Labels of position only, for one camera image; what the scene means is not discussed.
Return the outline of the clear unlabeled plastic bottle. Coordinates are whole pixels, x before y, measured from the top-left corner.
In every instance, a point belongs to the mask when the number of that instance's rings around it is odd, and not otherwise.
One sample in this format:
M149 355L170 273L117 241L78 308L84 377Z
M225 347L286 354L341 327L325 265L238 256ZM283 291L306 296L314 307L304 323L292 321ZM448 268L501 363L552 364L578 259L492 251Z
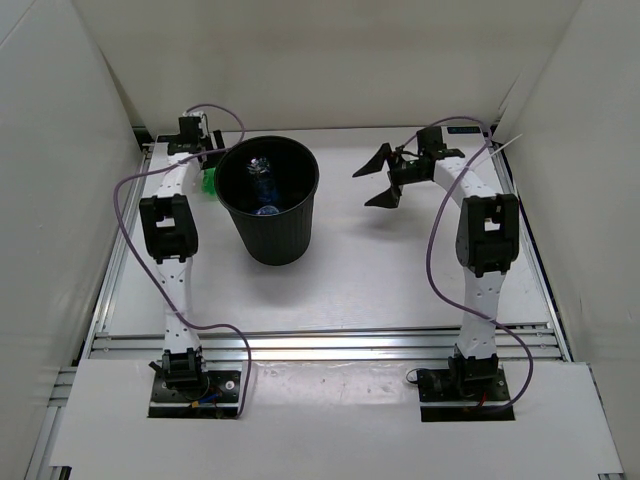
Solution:
M263 205L253 212L254 215L259 215L259 216L277 215L279 213L280 213L280 210L274 205Z

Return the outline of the clear bottle blue band label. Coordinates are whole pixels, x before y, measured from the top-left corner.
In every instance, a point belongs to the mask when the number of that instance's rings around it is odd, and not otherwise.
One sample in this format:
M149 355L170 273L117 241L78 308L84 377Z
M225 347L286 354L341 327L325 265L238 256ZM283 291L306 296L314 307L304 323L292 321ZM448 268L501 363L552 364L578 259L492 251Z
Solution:
M266 157L252 158L247 162L246 170L254 181L262 181L272 176L272 167Z

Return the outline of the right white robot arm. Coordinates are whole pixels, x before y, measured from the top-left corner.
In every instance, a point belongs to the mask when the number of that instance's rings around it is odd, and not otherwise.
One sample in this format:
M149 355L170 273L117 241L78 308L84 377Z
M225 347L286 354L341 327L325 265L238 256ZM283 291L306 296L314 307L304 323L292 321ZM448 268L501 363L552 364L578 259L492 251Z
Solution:
M433 182L444 189L460 216L455 253L464 274L462 303L450 306L463 313L454 352L444 370L420 374L420 383L432 393L444 391L456 400L488 397L499 378L495 341L501 288L519 255L519 202L512 194L488 186L471 166L476 155L466 156L449 147L443 127L427 127L416 134L417 150L384 143L355 172L363 177L386 171L389 187L368 200L370 207L398 207L406 185Z

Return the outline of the green plastic bottle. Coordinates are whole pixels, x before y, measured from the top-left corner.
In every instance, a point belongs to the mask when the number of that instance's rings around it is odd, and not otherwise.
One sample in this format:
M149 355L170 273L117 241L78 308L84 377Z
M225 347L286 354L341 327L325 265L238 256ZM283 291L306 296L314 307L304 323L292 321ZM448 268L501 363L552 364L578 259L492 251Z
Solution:
M201 190L204 194L208 195L210 198L216 198L216 188L215 188L215 168L206 169L203 171Z

